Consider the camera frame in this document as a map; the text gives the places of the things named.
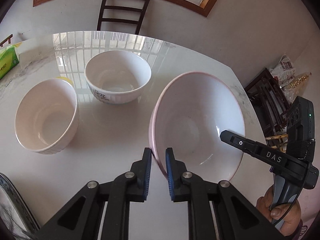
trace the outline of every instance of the bowl rim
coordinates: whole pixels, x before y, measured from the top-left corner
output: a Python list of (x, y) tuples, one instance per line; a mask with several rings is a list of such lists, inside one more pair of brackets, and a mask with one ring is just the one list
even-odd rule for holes
[[(145, 63), (147, 63), (147, 65), (149, 66), (148, 70), (150, 70), (150, 75), (149, 75), (149, 78), (148, 78), (147, 82), (145, 82), (142, 86), (140, 86), (140, 87), (138, 87), (138, 88), (136, 88), (136, 89), (134, 89), (134, 90), (124, 91), (124, 92), (108, 91), (108, 90), (104, 90), (104, 89), (98, 88), (97, 86), (95, 86), (94, 84), (92, 84), (92, 82), (91, 82), (91, 81), (89, 80), (89, 78), (87, 77), (87, 66), (88, 66), (88, 64), (89, 64), (90, 61), (92, 61), (95, 57), (101, 56), (102, 54), (105, 54), (105, 53), (108, 53), (108, 52), (110, 53), (110, 52), (112, 52), (112, 51), (123, 51), (123, 52), (125, 52), (125, 53), (132, 53), (133, 55), (141, 58)], [(112, 49), (112, 50), (108, 50), (108, 51), (101, 52), (101, 53), (95, 55), (94, 57), (92, 57), (92, 58), (88, 61), (88, 63), (85, 65), (85, 68), (84, 68), (84, 76), (85, 76), (85, 80), (87, 81), (87, 83), (88, 83), (90, 86), (92, 86), (94, 89), (96, 89), (96, 90), (104, 91), (104, 92), (106, 92), (106, 93), (108, 93), (108, 94), (111, 94), (111, 95), (125, 95), (125, 94), (130, 94), (130, 93), (133, 93), (133, 92), (135, 92), (135, 91), (138, 91), (139, 89), (141, 89), (141, 88), (143, 88), (144, 86), (146, 86), (146, 85), (149, 83), (150, 79), (151, 79), (152, 71), (151, 71), (150, 64), (149, 64), (145, 59), (143, 59), (142, 57), (140, 57), (139, 55), (134, 54), (133, 52), (127, 51), (127, 50)]]
[[(59, 80), (58, 82), (65, 82), (65, 83), (67, 83), (67, 84), (68, 84), (69, 86), (71, 86), (72, 89), (73, 89), (73, 93), (74, 93), (74, 96), (75, 96), (75, 98), (76, 98), (76, 106), (75, 106), (75, 110), (74, 110), (72, 119), (71, 119), (70, 124), (68, 125), (67, 129), (64, 131), (64, 133), (59, 137), (58, 140), (56, 140), (56, 141), (55, 141), (54, 143), (52, 143), (51, 145), (49, 145), (49, 146), (47, 146), (47, 147), (45, 147), (45, 148), (42, 148), (42, 149), (37, 149), (37, 150), (33, 150), (33, 149), (30, 149), (30, 148), (27, 148), (27, 147), (25, 147), (25, 146), (20, 142), (20, 140), (19, 140), (19, 138), (18, 138), (18, 135), (17, 135), (16, 121), (17, 121), (17, 113), (18, 113), (18, 110), (19, 110), (20, 105), (21, 105), (21, 103), (23, 102), (23, 100), (25, 100), (26, 96), (27, 96), (29, 93), (31, 93), (31, 91), (32, 91), (36, 86), (38, 86), (38, 85), (40, 85), (40, 84), (42, 84), (42, 83), (48, 82), (48, 81), (50, 81), (50, 80), (54, 80), (54, 79)], [(18, 142), (20, 143), (20, 145), (21, 145), (23, 148), (25, 148), (25, 149), (27, 149), (27, 150), (29, 150), (29, 151), (37, 152), (37, 153), (47, 151), (47, 150), (53, 148), (54, 146), (56, 146), (56, 145), (61, 141), (62, 137), (70, 130), (70, 127), (71, 127), (71, 125), (74, 123), (74, 120), (75, 120), (75, 118), (76, 118), (77, 112), (78, 112), (78, 96), (77, 96), (76, 90), (75, 90), (75, 88), (73, 87), (73, 85), (71, 85), (68, 81), (66, 81), (66, 80), (64, 80), (64, 79), (61, 79), (61, 78), (59, 78), (59, 77), (58, 77), (58, 78), (50, 78), (50, 79), (41, 81), (40, 83), (38, 83), (38, 84), (36, 84), (35, 86), (33, 86), (33, 87), (23, 96), (22, 100), (21, 100), (20, 103), (19, 103), (19, 106), (18, 106), (18, 108), (17, 108), (17, 112), (16, 112), (15, 117), (14, 117), (14, 132), (15, 132), (15, 134), (16, 134), (16, 138), (17, 138)]]
[[(180, 74), (179, 76), (177, 76), (177, 77), (175, 77), (173, 80), (171, 80), (167, 85), (166, 85), (166, 87), (164, 88), (164, 90), (161, 92), (161, 95), (159, 96), (159, 98), (158, 98), (158, 101), (157, 101), (157, 103), (156, 103), (156, 106), (155, 106), (155, 108), (154, 108), (154, 110), (153, 110), (153, 113), (152, 113), (152, 119), (150, 120), (150, 125), (151, 125), (151, 140), (150, 140), (150, 147), (151, 147), (151, 149), (152, 149), (152, 152), (153, 152), (153, 156), (155, 157), (155, 159), (156, 159), (156, 162), (157, 162), (157, 164), (158, 164), (158, 167), (160, 168), (160, 170), (161, 170), (161, 172), (162, 172), (162, 174), (164, 175), (164, 177), (167, 179), (168, 178), (168, 176), (167, 176), (167, 172), (166, 172), (166, 170), (165, 170), (165, 168), (164, 168), (164, 165), (162, 164), (162, 162), (161, 162), (161, 160), (160, 160), (160, 157), (159, 157), (159, 154), (158, 154), (158, 152), (157, 152), (157, 150), (156, 150), (156, 126), (155, 126), (155, 124), (156, 124), (156, 119), (157, 119), (157, 113), (158, 113), (158, 110), (159, 110), (159, 106), (160, 106), (160, 104), (161, 104), (161, 102), (162, 102), (162, 98), (164, 97), (164, 95), (166, 94), (166, 92), (167, 92), (167, 90), (168, 90), (168, 88), (174, 83), (174, 82), (176, 82), (178, 79), (180, 79), (180, 78), (182, 78), (182, 77), (184, 77), (184, 76), (186, 76), (186, 75), (190, 75), (190, 74), (203, 74), (203, 75), (207, 75), (207, 76), (210, 76), (210, 77), (212, 77), (212, 78), (214, 78), (214, 79), (216, 79), (218, 82), (221, 82), (229, 91), (230, 91), (230, 93), (231, 93), (231, 95), (234, 97), (234, 99), (236, 100), (236, 102), (237, 102), (237, 106), (239, 107), (239, 110), (240, 110), (240, 112), (241, 112), (241, 120), (242, 120), (242, 122), (243, 122), (243, 127), (244, 127), (244, 137), (245, 137), (245, 122), (244, 122), (244, 117), (243, 117), (243, 113), (242, 113), (242, 110), (241, 110), (241, 107), (240, 107), (240, 105), (239, 105), (239, 102), (238, 102), (238, 100), (237, 100), (237, 98), (236, 98), (236, 96), (234, 95), (234, 93), (231, 91), (231, 89), (222, 81), (222, 80), (220, 80), (218, 77), (216, 77), (216, 76), (214, 76), (214, 75), (212, 75), (212, 74), (209, 74), (209, 73), (207, 73), (207, 72), (202, 72), (202, 71), (190, 71), (190, 72), (186, 72), (186, 73), (183, 73), (183, 74)], [(235, 169), (235, 172), (232, 174), (232, 176), (230, 176), (230, 179), (228, 179), (228, 180), (231, 180), (232, 178), (233, 178), (233, 176), (236, 174), (236, 172), (237, 172), (237, 170), (239, 169), (239, 166), (240, 166), (240, 164), (241, 164), (241, 162), (242, 162), (242, 158), (243, 158), (243, 152), (242, 152), (242, 156), (241, 156), (241, 160), (240, 160), (240, 162), (239, 162), (239, 164), (238, 164), (238, 166), (237, 166), (237, 168)]]

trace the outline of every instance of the purple sleeve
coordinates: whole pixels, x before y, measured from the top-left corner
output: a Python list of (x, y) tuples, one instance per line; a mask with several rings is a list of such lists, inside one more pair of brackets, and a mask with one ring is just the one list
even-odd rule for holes
[(297, 226), (297, 229), (293, 232), (293, 234), (291, 234), (289, 236), (286, 236), (285, 239), (287, 239), (287, 240), (298, 240), (299, 236), (300, 236), (302, 225), (303, 225), (302, 220), (300, 220), (300, 223)]

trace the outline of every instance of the yellow packaging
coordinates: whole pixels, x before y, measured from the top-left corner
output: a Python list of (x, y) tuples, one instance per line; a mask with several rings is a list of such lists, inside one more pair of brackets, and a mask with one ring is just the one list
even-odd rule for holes
[(17, 51), (19, 45), (9, 45), (0, 50), (0, 79), (19, 63), (19, 53)]

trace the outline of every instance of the white marble table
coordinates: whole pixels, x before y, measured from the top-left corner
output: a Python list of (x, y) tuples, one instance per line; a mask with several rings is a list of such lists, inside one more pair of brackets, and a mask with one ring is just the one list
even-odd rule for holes
[[(135, 52), (152, 67), (151, 81), (137, 101), (105, 105), (87, 87), (85, 64), (111, 49)], [(190, 49), (132, 34), (71, 32), (24, 41), (18, 51), (20, 64), (0, 80), (0, 172), (13, 182), (41, 225), (88, 181), (112, 181), (141, 159), (144, 147), (148, 147), (149, 119), (156, 101), (164, 87), (181, 73), (205, 71), (221, 79), (239, 102), (246, 136), (265, 142), (253, 107), (233, 71)], [(29, 152), (15, 137), (17, 107), (34, 85), (57, 76), (67, 76), (76, 86), (78, 131), (60, 153)], [(231, 183), (255, 205), (273, 183), (269, 168), (244, 155)], [(130, 209), (129, 239), (188, 239), (187, 204), (171, 202), (167, 181), (155, 161), (147, 201), (132, 203)]]

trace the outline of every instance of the chair backrest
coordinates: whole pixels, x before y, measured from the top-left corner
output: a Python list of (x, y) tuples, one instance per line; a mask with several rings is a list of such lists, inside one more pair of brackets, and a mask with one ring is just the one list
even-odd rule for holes
[(11, 44), (11, 39), (13, 37), (13, 34), (11, 34), (9, 37), (7, 37), (6, 39), (4, 39), (3, 41), (0, 42), (0, 47), (3, 47), (3, 44), (5, 44), (6, 42), (8, 42), (9, 44)]
[[(125, 7), (125, 6), (106, 5), (107, 0), (102, 0), (99, 19), (98, 19), (97, 31), (101, 30), (101, 23), (102, 22), (117, 22), (117, 23), (127, 23), (127, 24), (137, 25), (136, 30), (135, 30), (135, 34), (138, 35), (150, 0), (143, 0), (143, 1), (144, 1), (143, 8), (139, 9), (139, 8)], [(104, 10), (106, 10), (106, 9), (139, 12), (140, 17), (139, 17), (138, 21), (127, 20), (127, 19), (117, 19), (117, 18), (104, 18), (103, 13), (104, 13)]]
[(274, 136), (286, 126), (285, 115), (290, 108), (277, 81), (264, 69), (244, 91), (258, 116), (264, 136)]

